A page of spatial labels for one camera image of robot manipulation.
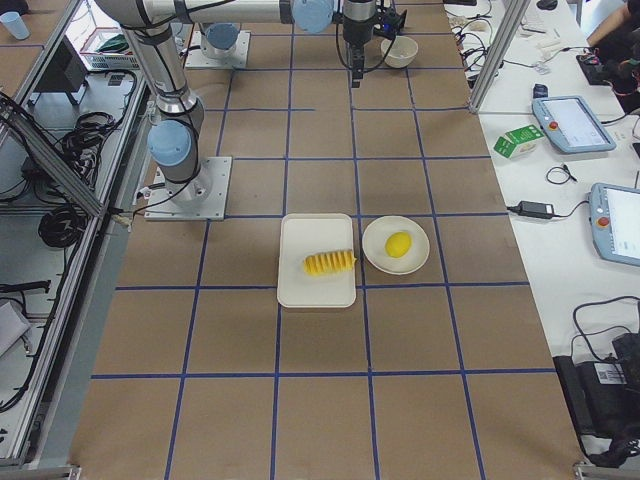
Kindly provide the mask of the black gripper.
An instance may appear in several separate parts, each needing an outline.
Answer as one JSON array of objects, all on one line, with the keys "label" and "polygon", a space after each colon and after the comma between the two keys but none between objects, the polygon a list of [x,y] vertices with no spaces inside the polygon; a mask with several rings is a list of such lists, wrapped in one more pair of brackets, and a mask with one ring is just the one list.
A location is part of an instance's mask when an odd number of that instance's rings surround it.
[{"label": "black gripper", "polygon": [[384,1],[344,1],[341,9],[343,38],[349,45],[351,87],[359,88],[364,77],[364,46],[373,36],[393,40],[404,28],[406,11],[399,12]]}]

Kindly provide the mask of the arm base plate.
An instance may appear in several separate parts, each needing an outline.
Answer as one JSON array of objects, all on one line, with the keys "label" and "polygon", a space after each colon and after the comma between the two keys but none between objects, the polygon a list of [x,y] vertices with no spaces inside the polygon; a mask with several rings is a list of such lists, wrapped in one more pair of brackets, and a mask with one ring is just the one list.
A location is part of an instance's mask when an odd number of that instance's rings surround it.
[{"label": "arm base plate", "polygon": [[235,44],[229,49],[219,49],[202,38],[200,31],[192,35],[186,54],[186,69],[243,70],[246,68],[250,44],[250,32],[241,30]]},{"label": "arm base plate", "polygon": [[184,190],[167,183],[159,167],[155,181],[163,186],[148,195],[151,207],[143,211],[149,221],[221,221],[225,217],[231,177],[231,157],[206,157],[198,176]]}]

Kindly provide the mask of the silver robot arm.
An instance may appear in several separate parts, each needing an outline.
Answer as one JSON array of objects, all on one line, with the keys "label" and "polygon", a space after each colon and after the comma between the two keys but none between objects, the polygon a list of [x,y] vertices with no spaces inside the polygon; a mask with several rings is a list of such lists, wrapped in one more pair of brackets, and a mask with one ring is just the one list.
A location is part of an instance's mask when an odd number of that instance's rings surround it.
[{"label": "silver robot arm", "polygon": [[239,27],[235,23],[201,24],[201,50],[206,57],[224,58],[236,47]]},{"label": "silver robot arm", "polygon": [[211,181],[198,152],[204,111],[190,89],[174,45],[172,22],[198,24],[209,46],[227,50],[216,39],[218,26],[238,23],[295,24],[319,33],[331,24],[343,29],[339,55],[357,87],[369,73],[365,46],[374,36],[394,40],[405,26],[405,12],[387,1],[101,1],[100,9],[116,21],[143,74],[154,90],[161,121],[152,127],[147,145],[165,178],[171,201],[204,200]]}]

